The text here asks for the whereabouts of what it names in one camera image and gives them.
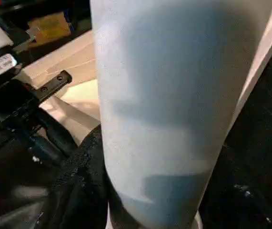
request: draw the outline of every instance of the white tube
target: white tube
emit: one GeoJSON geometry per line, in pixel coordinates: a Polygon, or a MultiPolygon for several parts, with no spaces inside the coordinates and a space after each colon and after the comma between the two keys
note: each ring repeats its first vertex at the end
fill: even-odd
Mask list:
{"type": "Polygon", "coordinates": [[[92,0],[91,9],[105,163],[123,206],[111,203],[114,227],[136,228],[129,215],[188,228],[272,1],[92,0]]]}

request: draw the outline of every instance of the bolt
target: bolt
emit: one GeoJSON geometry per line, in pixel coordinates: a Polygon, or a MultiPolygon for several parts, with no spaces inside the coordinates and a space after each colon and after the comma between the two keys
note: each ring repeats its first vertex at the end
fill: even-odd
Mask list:
{"type": "Polygon", "coordinates": [[[40,89],[40,91],[41,91],[41,92],[46,92],[46,91],[48,91],[48,88],[47,88],[47,87],[42,87],[42,88],[40,89]]]}

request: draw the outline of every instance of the black fabric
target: black fabric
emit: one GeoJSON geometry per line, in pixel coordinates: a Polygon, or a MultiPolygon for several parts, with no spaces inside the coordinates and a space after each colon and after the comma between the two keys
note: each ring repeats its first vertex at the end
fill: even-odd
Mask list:
{"type": "Polygon", "coordinates": [[[225,141],[200,213],[207,229],[272,228],[272,58],[225,141]]]}
{"type": "MultiPolygon", "coordinates": [[[[69,200],[61,214],[61,228],[104,229],[108,206],[106,184],[101,126],[98,126],[62,164],[51,187],[55,193],[70,189],[69,200]]],[[[53,228],[55,221],[58,219],[50,220],[48,228],[53,228]]]]}

